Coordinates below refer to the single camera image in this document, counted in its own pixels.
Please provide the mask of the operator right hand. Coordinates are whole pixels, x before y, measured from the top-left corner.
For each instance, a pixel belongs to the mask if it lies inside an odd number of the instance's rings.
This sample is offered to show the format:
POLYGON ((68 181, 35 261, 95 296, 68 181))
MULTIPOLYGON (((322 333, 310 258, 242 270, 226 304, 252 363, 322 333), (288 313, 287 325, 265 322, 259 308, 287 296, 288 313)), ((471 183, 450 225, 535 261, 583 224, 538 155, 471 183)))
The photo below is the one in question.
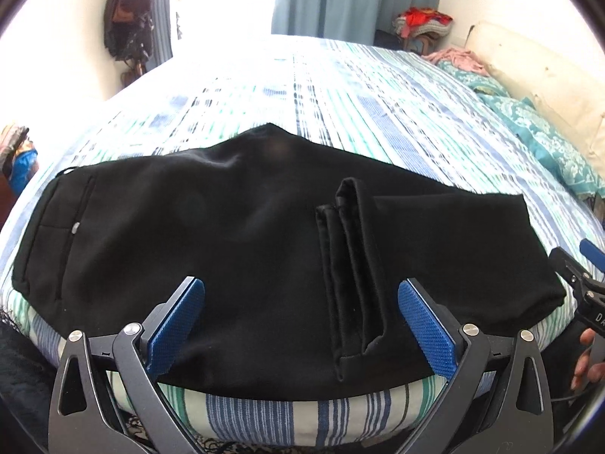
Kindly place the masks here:
POLYGON ((582 382, 588 377, 589 368, 591 367, 589 365, 589 354, 591 353, 589 348, 592 346, 594 339, 595 331, 592 329, 586 328, 586 330, 580 334, 579 342, 585 350, 579 356, 573 371, 570 387, 574 392, 579 390, 582 382))

